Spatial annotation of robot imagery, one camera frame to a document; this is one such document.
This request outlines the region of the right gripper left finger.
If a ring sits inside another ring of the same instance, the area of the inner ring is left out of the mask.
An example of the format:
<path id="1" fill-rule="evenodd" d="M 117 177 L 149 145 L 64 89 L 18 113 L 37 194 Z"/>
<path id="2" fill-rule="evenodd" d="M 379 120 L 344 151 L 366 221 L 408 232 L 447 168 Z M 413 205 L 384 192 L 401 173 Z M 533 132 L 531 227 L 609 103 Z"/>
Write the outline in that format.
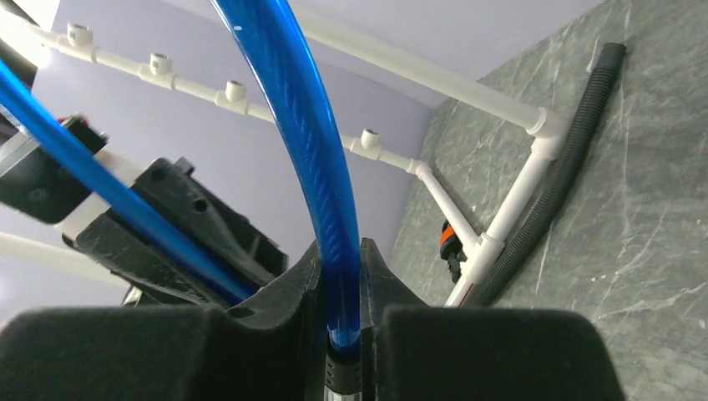
<path id="1" fill-rule="evenodd" d="M 319 252 L 253 297 L 202 306 L 54 308 L 1 332 L 4 400 L 319 400 Z"/>

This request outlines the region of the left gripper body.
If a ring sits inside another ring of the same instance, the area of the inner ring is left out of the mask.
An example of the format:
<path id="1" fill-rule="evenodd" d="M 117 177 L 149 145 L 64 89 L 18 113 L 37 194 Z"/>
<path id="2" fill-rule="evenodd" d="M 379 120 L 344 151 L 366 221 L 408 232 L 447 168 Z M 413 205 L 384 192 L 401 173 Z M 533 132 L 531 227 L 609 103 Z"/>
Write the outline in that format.
<path id="1" fill-rule="evenodd" d="M 123 181 L 180 233 L 193 233 L 180 218 L 189 203 L 182 190 L 161 195 L 178 176 L 189 175 L 172 160 L 159 157 L 138 162 L 107 149 L 108 140 L 87 120 L 72 115 L 63 126 L 93 152 L 97 161 Z M 150 250 L 150 240 L 135 230 L 110 204 L 60 165 L 28 133 L 1 125 L 1 203 L 35 221 L 54 226 L 77 250 Z"/>

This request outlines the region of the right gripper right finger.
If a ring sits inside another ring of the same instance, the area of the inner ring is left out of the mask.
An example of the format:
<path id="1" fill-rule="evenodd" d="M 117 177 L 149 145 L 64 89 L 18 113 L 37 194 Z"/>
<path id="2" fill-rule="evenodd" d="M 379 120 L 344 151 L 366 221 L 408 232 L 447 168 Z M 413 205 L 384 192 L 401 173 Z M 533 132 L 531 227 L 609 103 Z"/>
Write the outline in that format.
<path id="1" fill-rule="evenodd" d="M 550 309 L 432 307 L 361 243 L 366 400 L 622 400 L 595 326 Z"/>

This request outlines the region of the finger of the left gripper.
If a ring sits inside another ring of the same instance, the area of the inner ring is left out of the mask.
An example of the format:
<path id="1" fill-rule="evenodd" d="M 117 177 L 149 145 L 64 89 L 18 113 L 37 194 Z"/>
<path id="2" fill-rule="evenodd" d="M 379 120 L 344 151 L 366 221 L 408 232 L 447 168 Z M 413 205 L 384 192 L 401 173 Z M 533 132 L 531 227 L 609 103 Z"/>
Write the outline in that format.
<path id="1" fill-rule="evenodd" d="M 173 163 L 159 158 L 131 189 L 213 257 L 228 276 L 260 288 L 285 272 L 288 256 L 247 217 L 202 186 L 192 172 L 185 159 Z"/>
<path id="2" fill-rule="evenodd" d="M 159 248 L 129 229 L 115 214 L 101 214 L 75 238 L 76 248 L 158 304 L 229 307 Z"/>

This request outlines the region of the blue cable lock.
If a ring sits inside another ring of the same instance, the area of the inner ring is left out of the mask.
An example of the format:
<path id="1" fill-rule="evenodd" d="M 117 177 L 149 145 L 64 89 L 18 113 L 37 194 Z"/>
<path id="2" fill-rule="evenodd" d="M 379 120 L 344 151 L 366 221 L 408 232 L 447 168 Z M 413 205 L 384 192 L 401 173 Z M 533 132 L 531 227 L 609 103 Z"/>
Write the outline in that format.
<path id="1" fill-rule="evenodd" d="M 336 120 L 305 36 L 286 1 L 216 1 L 261 87 L 298 175 L 320 254 L 330 394 L 361 390 L 360 248 L 351 181 Z M 27 129 L 43 153 L 106 201 L 132 229 L 230 305 L 255 293 L 222 259 L 190 239 L 104 168 L 61 127 L 7 66 L 1 68 L 1 110 Z"/>

